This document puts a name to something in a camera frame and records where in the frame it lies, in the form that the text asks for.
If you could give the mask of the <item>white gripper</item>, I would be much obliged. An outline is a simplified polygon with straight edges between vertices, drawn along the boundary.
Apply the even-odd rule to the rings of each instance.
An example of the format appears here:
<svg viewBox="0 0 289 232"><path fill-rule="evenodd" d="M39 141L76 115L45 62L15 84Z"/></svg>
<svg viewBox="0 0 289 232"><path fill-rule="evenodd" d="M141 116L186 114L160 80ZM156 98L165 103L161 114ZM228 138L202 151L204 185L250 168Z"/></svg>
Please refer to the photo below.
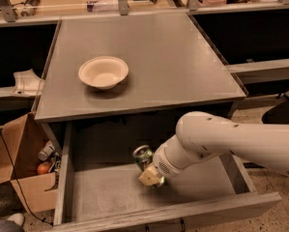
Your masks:
<svg viewBox="0 0 289 232"><path fill-rule="evenodd" d="M138 180L144 186L156 185L159 183L159 173L166 178L173 178L195 163L196 154L185 149L174 135L157 148L153 156L154 165L150 164Z"/></svg>

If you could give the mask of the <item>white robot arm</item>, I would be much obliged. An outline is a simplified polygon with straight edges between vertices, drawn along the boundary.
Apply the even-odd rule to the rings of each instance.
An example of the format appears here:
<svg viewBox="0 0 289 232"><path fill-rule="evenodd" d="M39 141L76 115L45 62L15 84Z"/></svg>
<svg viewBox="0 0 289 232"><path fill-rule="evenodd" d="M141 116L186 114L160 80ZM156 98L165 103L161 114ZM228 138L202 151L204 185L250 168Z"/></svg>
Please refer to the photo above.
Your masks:
<svg viewBox="0 0 289 232"><path fill-rule="evenodd" d="M177 122L175 134L157 148L139 181L152 186L224 154L289 176L289 125L239 124L206 112L189 112Z"/></svg>

